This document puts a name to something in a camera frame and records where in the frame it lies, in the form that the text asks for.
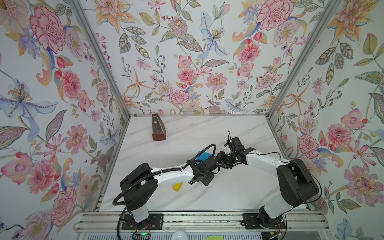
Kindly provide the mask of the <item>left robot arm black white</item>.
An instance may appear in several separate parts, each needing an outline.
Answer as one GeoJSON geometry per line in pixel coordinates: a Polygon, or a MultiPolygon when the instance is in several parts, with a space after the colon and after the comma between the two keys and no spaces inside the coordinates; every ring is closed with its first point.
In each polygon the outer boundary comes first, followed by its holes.
{"type": "Polygon", "coordinates": [[[179,183],[208,186],[219,172],[216,157],[208,156],[204,161],[193,158],[182,166],[151,168],[148,163],[139,165],[120,182],[121,193],[113,200],[113,206],[124,206],[139,224],[150,218],[147,202],[159,186],[179,183]]]}

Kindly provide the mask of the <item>green object at edge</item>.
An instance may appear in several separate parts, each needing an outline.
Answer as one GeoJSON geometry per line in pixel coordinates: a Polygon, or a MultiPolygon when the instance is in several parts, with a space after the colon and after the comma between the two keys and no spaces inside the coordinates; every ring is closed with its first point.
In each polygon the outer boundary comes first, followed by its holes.
{"type": "Polygon", "coordinates": [[[224,240],[224,237],[221,235],[211,235],[208,236],[205,240],[224,240]]]}

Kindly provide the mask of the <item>aluminium front rail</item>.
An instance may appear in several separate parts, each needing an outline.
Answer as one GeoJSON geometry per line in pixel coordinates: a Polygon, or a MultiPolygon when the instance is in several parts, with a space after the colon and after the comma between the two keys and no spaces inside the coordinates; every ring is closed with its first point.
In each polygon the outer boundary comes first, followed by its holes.
{"type": "MultiPolygon", "coordinates": [[[[162,229],[153,232],[172,232],[182,230],[185,232],[242,232],[246,230],[243,220],[244,212],[239,211],[199,211],[199,212],[162,212],[162,229]]],[[[82,214],[81,220],[75,224],[76,233],[114,233],[120,213],[94,212],[82,214]]],[[[329,225],[320,212],[292,211],[285,214],[279,227],[270,229],[258,228],[260,232],[280,230],[289,232],[328,232],[329,225]]]]}

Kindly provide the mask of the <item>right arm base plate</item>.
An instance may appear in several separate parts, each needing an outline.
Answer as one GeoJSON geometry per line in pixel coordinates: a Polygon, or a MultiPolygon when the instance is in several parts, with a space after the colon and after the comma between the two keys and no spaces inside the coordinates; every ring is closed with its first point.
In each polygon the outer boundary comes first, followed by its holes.
{"type": "Polygon", "coordinates": [[[243,220],[241,225],[246,230],[285,230],[286,222],[282,216],[271,219],[268,215],[259,213],[242,214],[243,220]]]}

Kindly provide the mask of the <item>yellow block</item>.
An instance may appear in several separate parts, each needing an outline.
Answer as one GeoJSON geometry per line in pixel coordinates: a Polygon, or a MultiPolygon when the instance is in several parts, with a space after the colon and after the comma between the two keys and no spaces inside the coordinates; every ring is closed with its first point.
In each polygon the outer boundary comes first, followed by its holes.
{"type": "Polygon", "coordinates": [[[181,189],[182,186],[183,186],[183,183],[174,184],[173,190],[178,192],[181,189]]]}

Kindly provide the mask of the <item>blue square paper sheet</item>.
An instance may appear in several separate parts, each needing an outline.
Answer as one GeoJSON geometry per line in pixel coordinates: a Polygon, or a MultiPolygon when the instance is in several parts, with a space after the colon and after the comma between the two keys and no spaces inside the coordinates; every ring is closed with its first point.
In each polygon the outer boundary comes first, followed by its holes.
{"type": "Polygon", "coordinates": [[[211,153],[204,152],[200,156],[198,156],[197,160],[205,161],[205,160],[207,160],[211,156],[212,156],[211,153]]]}

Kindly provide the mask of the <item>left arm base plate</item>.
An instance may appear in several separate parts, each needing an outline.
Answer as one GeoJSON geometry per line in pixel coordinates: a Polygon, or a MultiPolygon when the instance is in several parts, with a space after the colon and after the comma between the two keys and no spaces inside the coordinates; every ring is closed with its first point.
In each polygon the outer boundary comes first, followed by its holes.
{"type": "Polygon", "coordinates": [[[132,215],[124,214],[122,220],[122,230],[162,230],[164,214],[149,214],[144,221],[137,223],[132,215]]]}

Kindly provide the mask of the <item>brown wooden metronome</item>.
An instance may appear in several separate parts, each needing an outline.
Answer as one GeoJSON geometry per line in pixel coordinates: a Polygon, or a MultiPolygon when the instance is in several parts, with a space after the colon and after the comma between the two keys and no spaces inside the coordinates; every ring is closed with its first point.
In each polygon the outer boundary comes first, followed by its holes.
{"type": "Polygon", "coordinates": [[[166,128],[158,114],[152,115],[152,129],[153,129],[153,141],[166,140],[166,128]]]}

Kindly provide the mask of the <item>white round object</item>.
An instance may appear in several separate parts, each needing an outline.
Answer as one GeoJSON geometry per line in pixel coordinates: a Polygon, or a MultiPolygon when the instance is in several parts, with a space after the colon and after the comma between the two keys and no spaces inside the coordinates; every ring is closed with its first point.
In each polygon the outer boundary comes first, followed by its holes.
{"type": "Polygon", "coordinates": [[[188,235],[184,231],[178,230],[172,234],[171,240],[188,240],[188,235]]]}

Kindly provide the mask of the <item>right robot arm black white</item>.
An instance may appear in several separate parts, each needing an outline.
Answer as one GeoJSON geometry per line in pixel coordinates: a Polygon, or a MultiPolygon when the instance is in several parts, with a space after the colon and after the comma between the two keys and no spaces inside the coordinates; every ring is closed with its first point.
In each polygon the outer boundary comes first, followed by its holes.
{"type": "Polygon", "coordinates": [[[254,148],[245,148],[238,137],[227,141],[216,155],[216,160],[221,168],[246,165],[261,169],[278,179],[280,193],[259,209],[259,222],[264,225],[308,203],[320,190],[302,160],[282,160],[277,152],[265,154],[254,148]]]}

